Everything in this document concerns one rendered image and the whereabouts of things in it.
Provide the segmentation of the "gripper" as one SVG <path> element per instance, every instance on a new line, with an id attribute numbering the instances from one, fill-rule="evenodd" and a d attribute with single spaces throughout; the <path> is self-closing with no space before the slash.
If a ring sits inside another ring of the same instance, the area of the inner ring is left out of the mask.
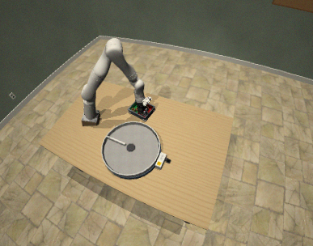
<path id="1" fill-rule="evenodd" d="M 139 112 L 143 112 L 143 115 L 146 116 L 147 114 L 147 108 L 146 106 L 148 105 L 148 103 L 151 101 L 151 97 L 146 97 L 145 98 L 145 95 L 138 99 L 135 97 L 135 101 L 136 101 L 136 104 L 137 104 L 137 110 Z M 144 103 L 143 103 L 144 102 Z M 145 111 L 144 111 L 145 110 Z"/>

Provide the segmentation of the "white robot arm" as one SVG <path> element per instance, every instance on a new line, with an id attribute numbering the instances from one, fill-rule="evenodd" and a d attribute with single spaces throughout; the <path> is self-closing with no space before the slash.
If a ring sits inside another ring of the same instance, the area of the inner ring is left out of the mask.
<path id="1" fill-rule="evenodd" d="M 144 96 L 144 82 L 137 76 L 135 69 L 125 60 L 121 41 L 117 38 L 112 38 L 105 45 L 101 57 L 97 61 L 87 84 L 84 85 L 81 92 L 81 97 L 84 99 L 84 115 L 89 120 L 96 117 L 96 90 L 106 78 L 112 62 L 124 73 L 128 80 L 134 80 L 129 82 L 135 87 L 135 97 L 140 99 Z"/>

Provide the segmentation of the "grey round turntable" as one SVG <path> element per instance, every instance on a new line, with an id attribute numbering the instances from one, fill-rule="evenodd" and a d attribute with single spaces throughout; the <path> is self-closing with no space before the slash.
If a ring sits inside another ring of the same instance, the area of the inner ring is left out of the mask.
<path id="1" fill-rule="evenodd" d="M 102 144 L 101 155 L 107 168 L 116 173 L 113 173 L 115 176 L 132 180 L 146 176 L 154 168 L 161 170 L 165 160 L 166 163 L 171 162 L 159 146 L 159 137 L 150 126 L 130 121 L 119 124 L 108 132 Z"/>

